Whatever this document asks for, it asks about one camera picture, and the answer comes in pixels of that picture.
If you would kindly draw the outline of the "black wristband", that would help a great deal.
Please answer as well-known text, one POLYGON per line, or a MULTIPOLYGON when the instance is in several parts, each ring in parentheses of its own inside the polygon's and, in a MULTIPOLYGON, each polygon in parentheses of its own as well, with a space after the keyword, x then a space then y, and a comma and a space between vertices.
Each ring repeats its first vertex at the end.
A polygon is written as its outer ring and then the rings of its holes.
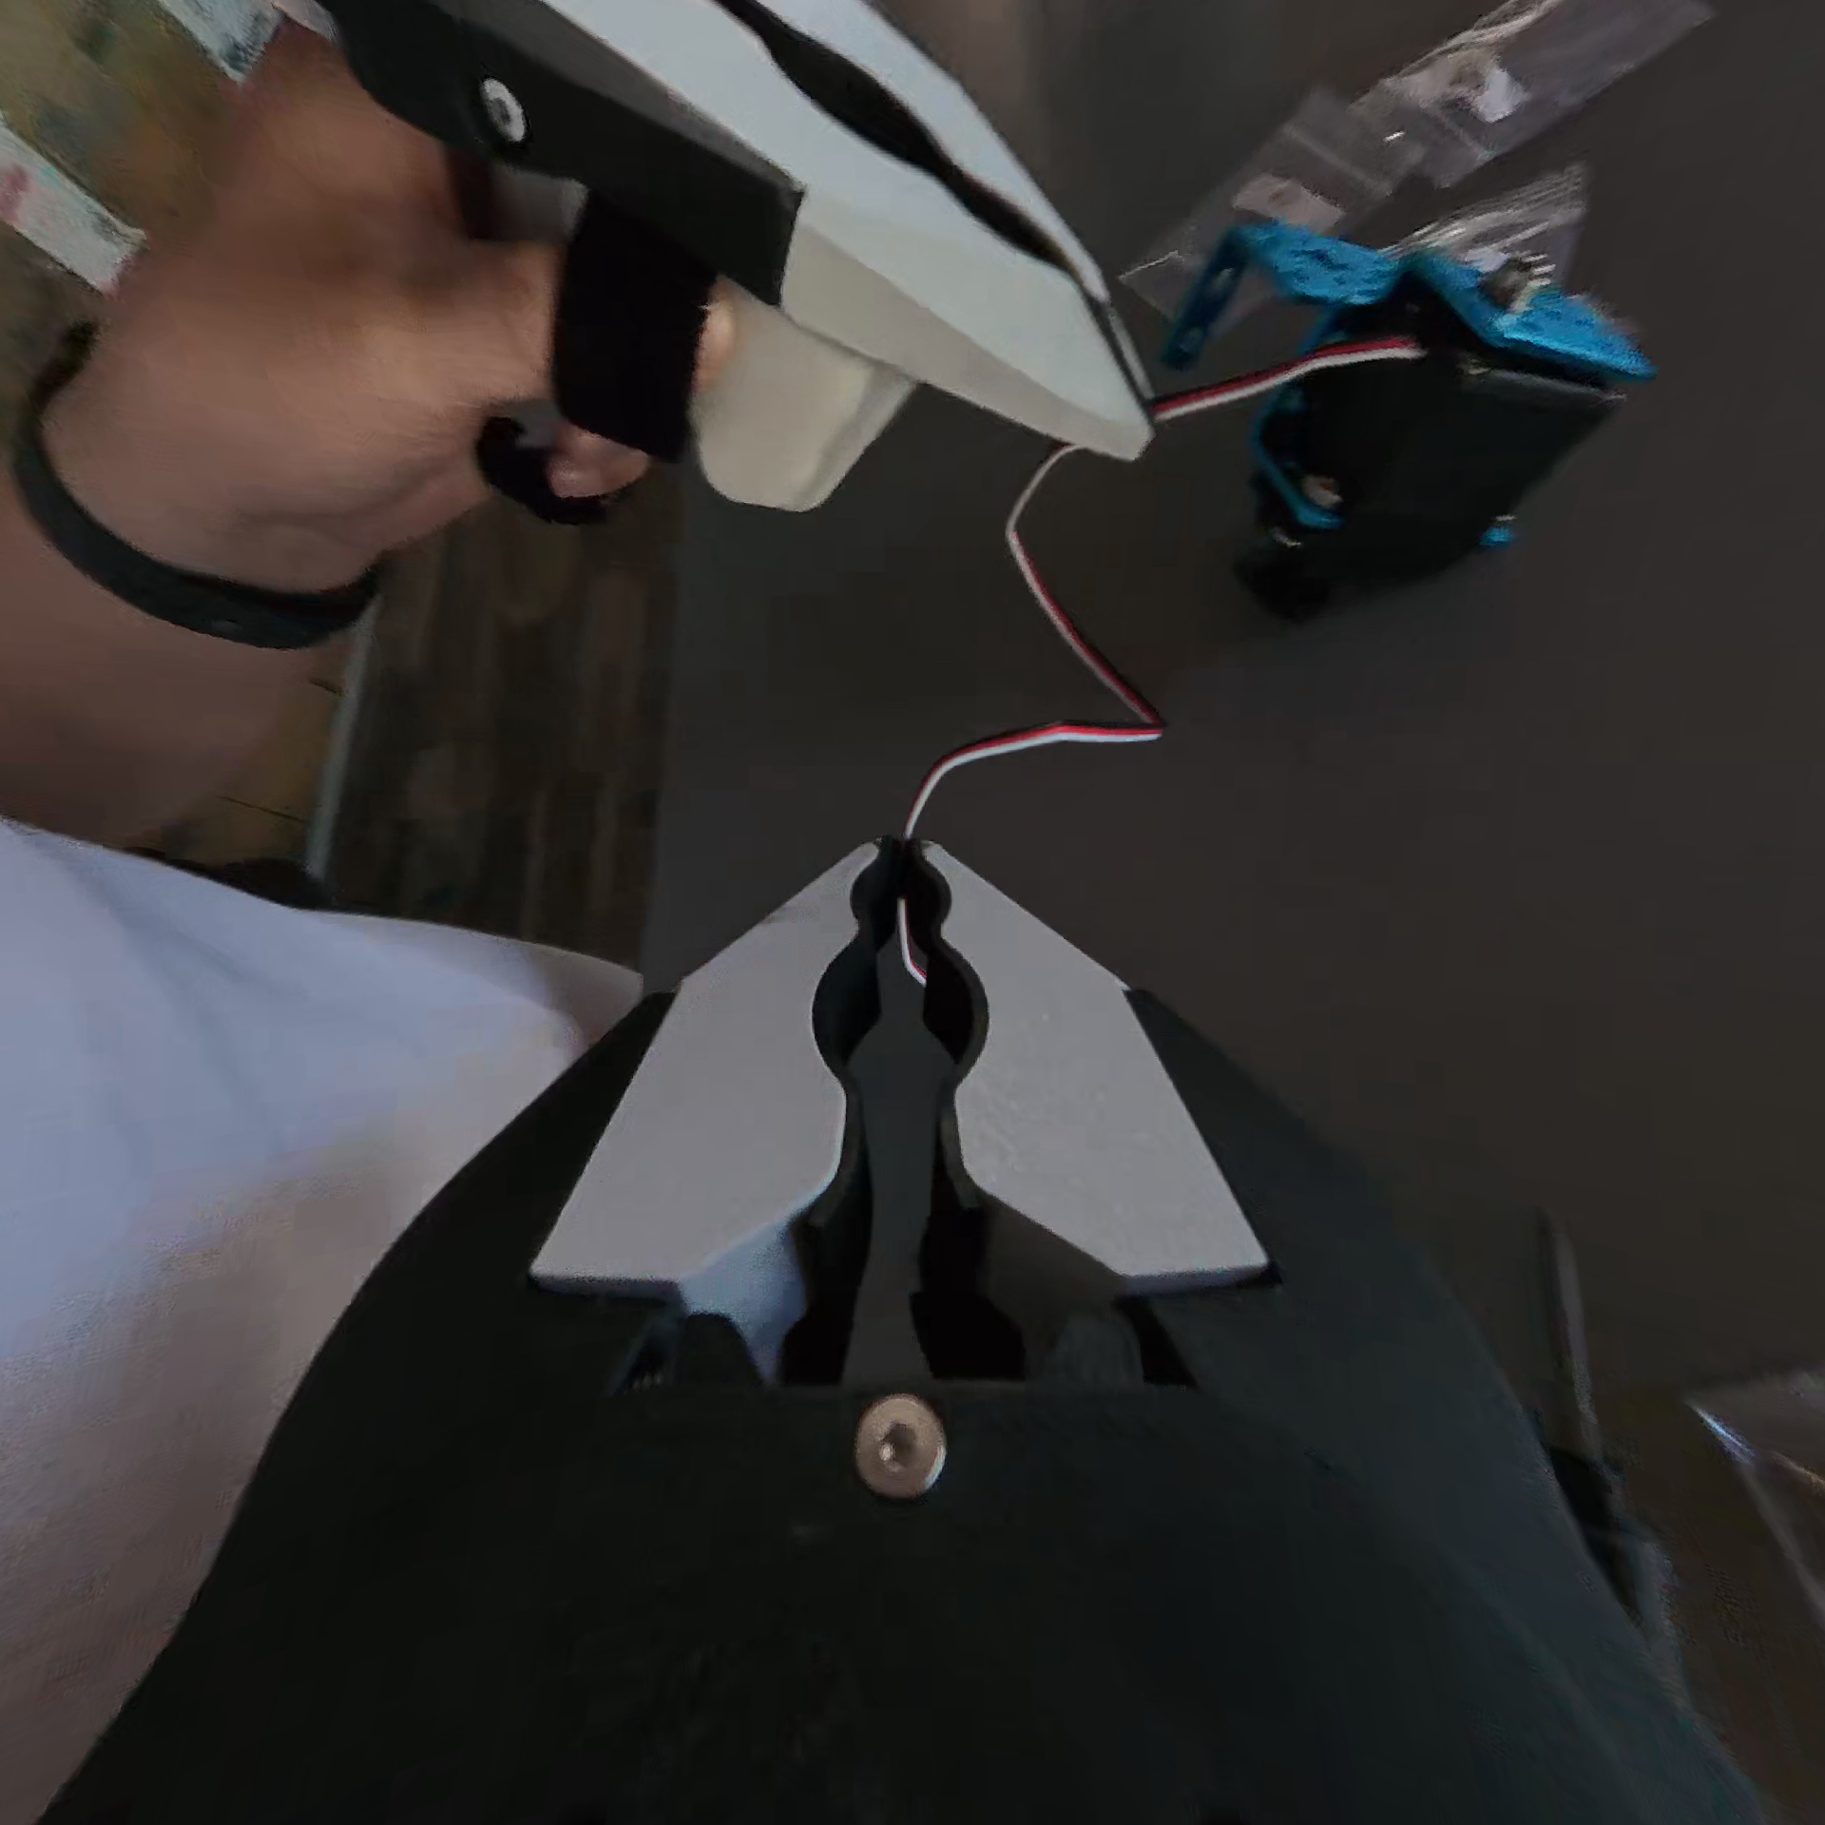
POLYGON ((265 652, 311 650, 356 627, 377 603, 385 565, 324 591, 284 591, 155 559, 128 544, 69 490, 45 437, 45 418, 81 376, 98 340, 96 321, 75 321, 35 375, 12 432, 12 485, 46 544, 83 580, 143 618, 265 652))

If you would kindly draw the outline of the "person's left hand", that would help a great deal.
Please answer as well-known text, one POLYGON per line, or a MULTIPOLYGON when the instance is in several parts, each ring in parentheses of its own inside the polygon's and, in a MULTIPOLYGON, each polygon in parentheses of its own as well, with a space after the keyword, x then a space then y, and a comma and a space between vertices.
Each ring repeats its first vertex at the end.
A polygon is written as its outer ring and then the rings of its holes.
POLYGON ((470 232, 451 152, 284 23, 208 198, 45 416, 54 473, 172 568, 316 593, 480 508, 493 418, 554 397, 565 257, 470 232))

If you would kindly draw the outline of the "black screwdriver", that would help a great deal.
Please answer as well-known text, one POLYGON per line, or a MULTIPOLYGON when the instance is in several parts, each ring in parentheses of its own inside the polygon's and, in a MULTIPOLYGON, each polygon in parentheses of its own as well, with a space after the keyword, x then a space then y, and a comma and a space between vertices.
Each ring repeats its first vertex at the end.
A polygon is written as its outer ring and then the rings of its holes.
POLYGON ((1666 1681, 1683 1681, 1678 1580, 1670 1553, 1632 1509, 1611 1460, 1594 1395, 1586 1300, 1571 1238, 1546 1213, 1537 1219, 1543 1291, 1554 1359, 1543 1441, 1562 1492, 1622 1608, 1647 1641, 1666 1681))

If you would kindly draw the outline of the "servo with blue bracket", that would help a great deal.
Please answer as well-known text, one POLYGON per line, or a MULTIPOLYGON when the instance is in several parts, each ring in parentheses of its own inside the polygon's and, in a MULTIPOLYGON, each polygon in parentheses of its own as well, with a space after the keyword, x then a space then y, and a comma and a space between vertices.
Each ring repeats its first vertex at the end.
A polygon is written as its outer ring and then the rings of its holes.
POLYGON ((1290 624, 1508 546, 1531 496, 1657 376, 1638 338, 1535 255, 1379 249, 1271 221, 1219 240, 1166 365, 1189 369, 1250 281, 1316 314, 1301 352, 1162 395, 1153 418, 1259 401, 1235 572, 1290 624))

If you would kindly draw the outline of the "long clear screw bag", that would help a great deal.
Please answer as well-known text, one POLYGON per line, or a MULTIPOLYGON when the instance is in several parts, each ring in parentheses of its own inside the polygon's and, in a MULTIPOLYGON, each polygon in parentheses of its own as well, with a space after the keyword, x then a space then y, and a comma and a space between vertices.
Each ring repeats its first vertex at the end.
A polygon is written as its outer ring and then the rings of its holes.
POLYGON ((1689 1409, 1725 1449, 1809 1599, 1824 1597, 1824 1365, 1700 1388, 1689 1409))

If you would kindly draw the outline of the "person's white top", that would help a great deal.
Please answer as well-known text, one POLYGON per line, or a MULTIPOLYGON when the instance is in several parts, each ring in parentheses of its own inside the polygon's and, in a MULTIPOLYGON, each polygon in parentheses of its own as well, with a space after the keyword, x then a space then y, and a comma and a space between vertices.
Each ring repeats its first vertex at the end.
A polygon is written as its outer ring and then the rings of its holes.
POLYGON ((5 821, 5 1821, 162 1652, 389 1247, 641 990, 5 821))

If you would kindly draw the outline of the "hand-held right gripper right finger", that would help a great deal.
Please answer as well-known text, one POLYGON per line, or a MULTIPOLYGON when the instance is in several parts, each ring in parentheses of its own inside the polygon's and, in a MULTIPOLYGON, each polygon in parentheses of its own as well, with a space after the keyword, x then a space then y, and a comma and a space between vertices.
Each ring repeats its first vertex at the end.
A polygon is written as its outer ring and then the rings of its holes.
POLYGON ((911 1297, 925 1348, 1048 1350, 1084 1314, 1273 1274, 1121 975, 925 840, 909 941, 951 1065, 911 1297))

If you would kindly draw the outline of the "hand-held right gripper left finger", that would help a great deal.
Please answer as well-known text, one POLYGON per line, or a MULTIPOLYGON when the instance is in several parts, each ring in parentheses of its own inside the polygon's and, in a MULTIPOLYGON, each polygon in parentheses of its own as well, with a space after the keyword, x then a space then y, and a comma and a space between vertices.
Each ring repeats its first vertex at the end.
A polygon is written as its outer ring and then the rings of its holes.
POLYGON ((871 1253, 856 1051, 906 844, 885 836, 685 975, 531 1266, 729 1319, 775 1382, 839 1380, 871 1253))

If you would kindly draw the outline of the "dark grey desk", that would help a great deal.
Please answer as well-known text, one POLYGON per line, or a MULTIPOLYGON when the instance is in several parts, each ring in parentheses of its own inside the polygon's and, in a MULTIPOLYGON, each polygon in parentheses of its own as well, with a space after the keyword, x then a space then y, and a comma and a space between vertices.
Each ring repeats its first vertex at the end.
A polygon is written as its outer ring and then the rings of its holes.
MULTIPOLYGON (((1109 272, 1316 86, 1495 4, 879 4, 1109 272)), ((1822 1821, 1822 1639, 1683 1397, 1822 1365, 1822 4, 1714 17, 1453 196, 1586 162, 1571 278, 1657 380, 1514 548, 1305 627, 1233 551, 1248 420, 1077 458, 1033 557, 1164 709, 970 766, 925 829, 1223 1044, 1449 1264, 1563 1224, 1598 1403, 1679 1566, 1691 1679, 1822 1821)), ((672 979, 955 745, 1107 717, 1001 529, 1043 443, 919 394, 816 513, 693 479, 651 909, 672 979)))

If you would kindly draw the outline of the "clear plastic screw bag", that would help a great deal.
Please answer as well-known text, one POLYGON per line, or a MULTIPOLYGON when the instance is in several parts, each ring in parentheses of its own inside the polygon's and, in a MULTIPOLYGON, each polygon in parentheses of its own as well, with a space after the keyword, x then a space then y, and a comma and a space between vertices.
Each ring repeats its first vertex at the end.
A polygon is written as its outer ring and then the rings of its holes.
POLYGON ((1510 2, 1381 78, 1349 116, 1398 173, 1465 183, 1714 15, 1706 2, 1510 2))
POLYGON ((1341 234, 1379 211, 1425 156, 1402 106, 1381 89, 1347 99, 1316 87, 1122 272, 1122 283, 1174 314, 1233 226, 1282 222, 1341 234))
POLYGON ((1588 203, 1590 169, 1581 160, 1438 217, 1389 251, 1440 255, 1482 278, 1518 262, 1558 283, 1571 274, 1588 203))

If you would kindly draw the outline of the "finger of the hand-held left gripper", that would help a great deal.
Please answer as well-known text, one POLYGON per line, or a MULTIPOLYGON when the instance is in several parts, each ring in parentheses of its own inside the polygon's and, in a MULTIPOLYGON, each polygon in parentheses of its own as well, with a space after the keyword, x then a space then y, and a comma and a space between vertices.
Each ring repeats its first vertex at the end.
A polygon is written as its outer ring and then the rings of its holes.
POLYGON ((727 2, 778 68, 839 125, 940 183, 1012 247, 1050 262, 1098 306, 1092 253, 965 86, 887 15, 860 2, 727 2))
POLYGON ((938 179, 813 103, 723 4, 554 4, 717 148, 797 196, 776 283, 801 331, 1063 445, 1130 462, 1153 441, 1147 376, 1115 308, 1016 249, 938 179))

